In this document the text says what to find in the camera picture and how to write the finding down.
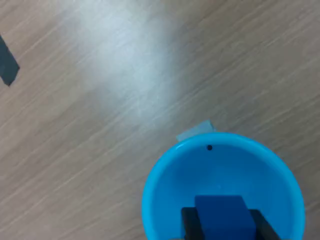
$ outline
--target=wooden table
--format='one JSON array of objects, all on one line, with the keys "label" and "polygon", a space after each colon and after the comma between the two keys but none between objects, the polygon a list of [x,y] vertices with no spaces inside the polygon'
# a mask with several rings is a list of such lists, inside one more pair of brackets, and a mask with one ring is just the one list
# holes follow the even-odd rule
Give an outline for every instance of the wooden table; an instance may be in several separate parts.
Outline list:
[{"label": "wooden table", "polygon": [[0,239],[140,240],[146,177],[210,119],[276,152],[320,222],[320,2],[0,0]]}]

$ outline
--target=blue cup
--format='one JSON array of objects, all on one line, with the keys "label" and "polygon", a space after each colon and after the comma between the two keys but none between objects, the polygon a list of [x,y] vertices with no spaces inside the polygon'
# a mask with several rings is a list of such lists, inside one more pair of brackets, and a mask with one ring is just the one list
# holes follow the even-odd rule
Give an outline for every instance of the blue cup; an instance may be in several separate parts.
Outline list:
[{"label": "blue cup", "polygon": [[149,240],[183,238],[181,208],[196,195],[240,195],[281,239],[301,240],[305,207],[285,163],[260,143],[207,133],[177,143],[158,160],[144,186],[142,221]]}]

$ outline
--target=blue cube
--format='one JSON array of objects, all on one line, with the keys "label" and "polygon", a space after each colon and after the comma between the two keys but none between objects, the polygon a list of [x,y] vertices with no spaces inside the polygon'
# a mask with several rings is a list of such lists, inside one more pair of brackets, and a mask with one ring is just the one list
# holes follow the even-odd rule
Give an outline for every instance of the blue cube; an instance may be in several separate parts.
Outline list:
[{"label": "blue cube", "polygon": [[241,196],[195,197],[195,207],[206,240],[254,240],[256,224]]}]

